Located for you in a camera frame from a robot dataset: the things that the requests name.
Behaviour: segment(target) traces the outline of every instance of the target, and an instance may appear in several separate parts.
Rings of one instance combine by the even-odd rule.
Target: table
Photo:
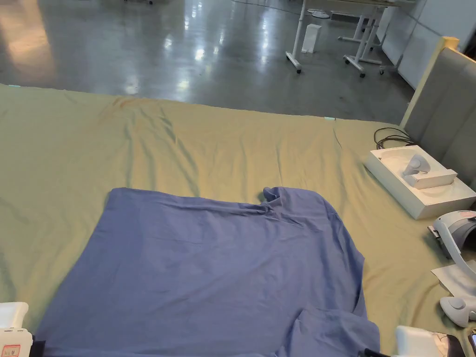
[[[339,40],[359,42],[359,47],[355,56],[345,55],[344,60],[347,64],[351,63],[360,72],[360,77],[365,77],[365,70],[360,65],[360,62],[367,62],[371,64],[382,65],[381,61],[368,58],[368,53],[374,44],[377,36],[377,29],[382,18],[383,11],[388,6],[400,6],[401,1],[382,1],[382,0],[303,0],[301,14],[299,16],[299,23],[297,25],[296,39],[294,40],[294,47],[292,53],[286,52],[287,58],[296,67],[297,73],[301,73],[302,66],[296,59],[298,50],[299,37],[302,30],[302,21],[306,13],[306,9],[312,6],[314,9],[331,10],[338,12],[347,12],[359,14],[360,19],[357,25],[356,32],[353,38],[340,37]],[[368,18],[367,26],[364,34],[359,38],[360,32],[363,28],[364,18]]]

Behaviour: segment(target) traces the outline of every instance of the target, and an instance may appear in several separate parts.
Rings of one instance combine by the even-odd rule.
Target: gray upholstered headboard
[[[476,189],[476,62],[443,46],[430,65],[402,126],[428,154]]]

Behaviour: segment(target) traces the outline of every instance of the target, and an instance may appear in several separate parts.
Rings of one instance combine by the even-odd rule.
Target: white panel
[[[460,39],[464,48],[476,23],[475,0],[428,0],[419,22],[442,36]]]
[[[385,10],[386,13],[389,15],[393,14],[393,16],[389,24],[386,25],[383,23],[384,26],[388,27],[387,37],[382,49],[393,64],[397,64],[415,27],[416,21],[411,19],[407,14],[418,19],[426,1],[427,0],[419,0],[416,4],[404,4],[401,9],[393,9],[392,12],[390,12],[391,9]]]
[[[382,19],[380,20],[380,25],[377,29],[377,38],[379,41],[381,41],[383,36],[385,35],[385,32],[387,31],[388,23],[390,22],[390,19],[392,18],[394,11],[395,11],[394,7],[385,9],[382,15]]]
[[[387,29],[387,37],[382,45],[382,50],[394,65],[405,50],[415,23],[415,20],[409,18],[400,9],[394,12]]]
[[[439,36],[417,25],[398,68],[400,75],[416,88],[439,41]]]

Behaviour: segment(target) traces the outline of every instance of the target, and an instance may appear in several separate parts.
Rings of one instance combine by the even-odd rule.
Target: concrete floor
[[[311,16],[319,51],[300,54],[297,74],[285,51],[298,0],[154,2],[0,0],[0,82],[389,123],[413,94],[396,74],[366,65],[361,79],[344,64],[357,45],[337,37],[355,24]]]

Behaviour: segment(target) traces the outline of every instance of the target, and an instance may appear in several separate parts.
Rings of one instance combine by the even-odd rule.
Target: cable
[[[301,13],[296,13],[296,12],[292,12],[292,11],[288,11],[288,10],[284,10],[284,9],[280,9],[280,8],[275,8],[274,6],[269,6],[269,5],[255,4],[255,3],[252,3],[252,2],[244,2],[244,1],[239,1],[239,0],[230,0],[230,1],[232,1],[232,2],[238,2],[238,3],[243,4],[243,5],[262,6],[263,8],[269,8],[269,9],[279,10],[279,11],[282,11],[282,12],[287,12],[288,14],[301,15]]]
[[[401,132],[403,135],[392,134],[392,135],[388,135],[388,136],[384,137],[383,139],[380,139],[379,141],[377,141],[377,133],[378,133],[380,130],[385,130],[385,129],[398,130],[398,131]],[[400,129],[398,129],[398,128],[384,127],[384,128],[380,128],[380,129],[375,130],[375,133],[374,133],[374,143],[375,143],[375,145],[377,146],[377,150],[379,150],[379,149],[385,149],[384,143],[385,143],[386,141],[399,141],[399,142],[407,143],[407,145],[415,145],[415,142],[408,136],[408,134],[405,133],[403,130],[400,130]]]

